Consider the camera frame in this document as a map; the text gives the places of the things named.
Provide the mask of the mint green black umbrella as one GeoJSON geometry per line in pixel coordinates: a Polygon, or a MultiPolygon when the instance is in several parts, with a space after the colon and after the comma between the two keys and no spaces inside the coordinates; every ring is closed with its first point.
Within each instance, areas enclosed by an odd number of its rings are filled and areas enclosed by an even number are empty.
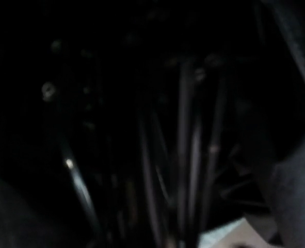
{"type": "Polygon", "coordinates": [[[305,247],[305,1],[0,1],[0,247],[305,247]]]}

